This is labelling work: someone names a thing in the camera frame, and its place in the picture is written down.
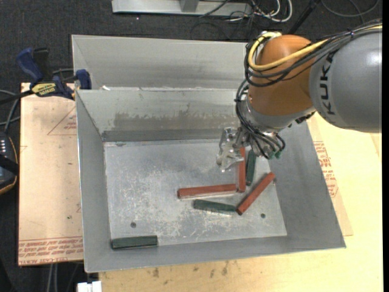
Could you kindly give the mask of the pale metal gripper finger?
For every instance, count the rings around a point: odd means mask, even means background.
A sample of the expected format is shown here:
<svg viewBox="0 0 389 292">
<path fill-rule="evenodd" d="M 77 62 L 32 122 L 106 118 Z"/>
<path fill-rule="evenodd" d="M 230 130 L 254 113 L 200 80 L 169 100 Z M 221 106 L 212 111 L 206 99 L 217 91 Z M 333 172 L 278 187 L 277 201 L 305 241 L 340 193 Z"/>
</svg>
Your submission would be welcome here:
<svg viewBox="0 0 389 292">
<path fill-rule="evenodd" d="M 230 150 L 219 150 L 216 155 L 216 163 L 220 171 L 225 172 L 230 167 L 231 154 Z"/>
<path fill-rule="evenodd" d="M 245 150 L 231 150 L 230 151 L 230 166 L 237 165 L 245 161 Z"/>
</svg>

